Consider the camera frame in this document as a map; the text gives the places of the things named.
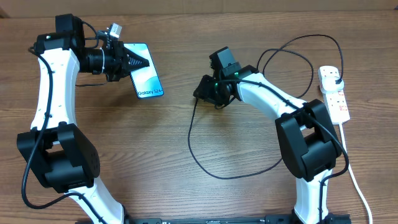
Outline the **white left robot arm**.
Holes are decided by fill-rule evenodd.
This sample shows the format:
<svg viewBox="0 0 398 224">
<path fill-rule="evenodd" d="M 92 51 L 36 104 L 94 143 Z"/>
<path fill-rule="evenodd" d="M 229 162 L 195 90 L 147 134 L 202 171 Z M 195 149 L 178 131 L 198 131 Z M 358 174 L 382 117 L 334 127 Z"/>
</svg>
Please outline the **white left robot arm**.
<svg viewBox="0 0 398 224">
<path fill-rule="evenodd" d="M 58 15 L 55 32 L 39 35 L 29 49 L 39 61 L 40 86 L 30 130 L 17 136 L 26 162 L 23 176 L 34 174 L 59 200 L 74 200 L 92 223 L 132 223 L 100 178 L 98 151 L 76 124 L 75 87 L 79 73 L 117 82 L 149 61 L 120 41 L 118 24 L 96 31 L 95 45 L 87 46 L 86 25 L 72 14 Z"/>
</svg>

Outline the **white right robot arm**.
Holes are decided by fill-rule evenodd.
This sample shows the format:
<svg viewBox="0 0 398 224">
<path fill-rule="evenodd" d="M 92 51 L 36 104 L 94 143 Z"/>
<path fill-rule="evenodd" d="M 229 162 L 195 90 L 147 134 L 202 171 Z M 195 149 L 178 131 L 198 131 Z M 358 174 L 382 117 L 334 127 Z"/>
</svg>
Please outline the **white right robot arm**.
<svg viewBox="0 0 398 224">
<path fill-rule="evenodd" d="M 297 200 L 291 223 L 326 223 L 326 195 L 336 159 L 345 156 L 326 106 L 306 102 L 271 82 L 255 67 L 242 67 L 228 47 L 209 56 L 212 75 L 204 75 L 193 92 L 216 107 L 233 99 L 250 104 L 274 120 L 282 160 L 296 178 Z"/>
</svg>

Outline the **blue Galaxy smartphone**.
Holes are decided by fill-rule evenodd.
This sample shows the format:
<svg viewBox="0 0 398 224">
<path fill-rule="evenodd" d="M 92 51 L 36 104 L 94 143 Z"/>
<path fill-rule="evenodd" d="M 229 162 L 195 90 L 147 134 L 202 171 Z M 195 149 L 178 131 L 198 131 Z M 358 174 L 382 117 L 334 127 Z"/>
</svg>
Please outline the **blue Galaxy smartphone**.
<svg viewBox="0 0 398 224">
<path fill-rule="evenodd" d="M 149 66 L 131 72 L 131 79 L 139 99 L 163 96 L 164 91 L 146 43 L 126 43 L 124 46 L 135 54 L 148 59 Z"/>
</svg>

